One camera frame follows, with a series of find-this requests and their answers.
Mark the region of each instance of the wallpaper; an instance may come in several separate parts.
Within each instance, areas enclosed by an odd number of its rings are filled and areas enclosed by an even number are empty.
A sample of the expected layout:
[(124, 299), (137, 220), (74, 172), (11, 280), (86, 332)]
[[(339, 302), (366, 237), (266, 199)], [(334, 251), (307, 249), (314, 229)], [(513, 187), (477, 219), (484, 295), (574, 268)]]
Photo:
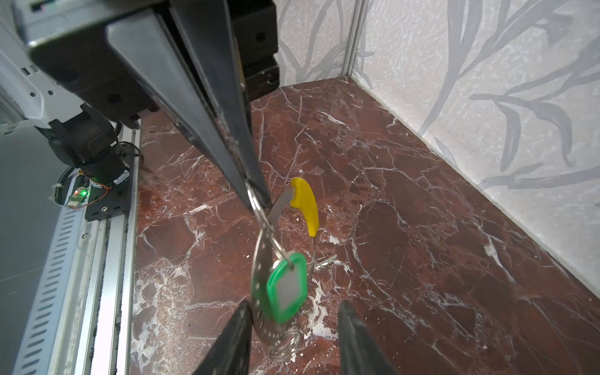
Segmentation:
[(355, 0), (274, 0), (281, 85), (341, 74)]
[(600, 1), (370, 0), (352, 76), (599, 294)]

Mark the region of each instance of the yellow handle grip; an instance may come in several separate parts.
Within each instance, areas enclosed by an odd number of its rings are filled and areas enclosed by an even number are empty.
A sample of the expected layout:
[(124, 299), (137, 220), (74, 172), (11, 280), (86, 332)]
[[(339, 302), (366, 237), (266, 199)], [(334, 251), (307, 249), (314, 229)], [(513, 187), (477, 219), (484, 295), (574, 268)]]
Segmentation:
[(308, 234), (311, 237), (317, 235), (319, 230), (319, 212), (317, 211), (317, 200), (314, 198), (313, 190), (304, 178), (294, 177), (292, 186), (295, 189), (294, 198), (290, 201), (290, 206), (298, 208), (304, 215)]

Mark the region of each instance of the marble tabletop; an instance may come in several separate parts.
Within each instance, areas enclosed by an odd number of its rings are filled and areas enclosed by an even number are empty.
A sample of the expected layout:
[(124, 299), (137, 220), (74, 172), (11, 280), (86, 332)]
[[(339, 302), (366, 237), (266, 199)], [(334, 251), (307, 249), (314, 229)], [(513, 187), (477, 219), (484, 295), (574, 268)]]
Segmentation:
[[(595, 374), (600, 301), (347, 77), (252, 103), (275, 199), (300, 176), (319, 206), (306, 348), (250, 372), (339, 374), (347, 299), (402, 374)], [(248, 298), (258, 226), (219, 170), (162, 113), (144, 121), (131, 373), (190, 374)], [(302, 215), (280, 220), (308, 255)]]

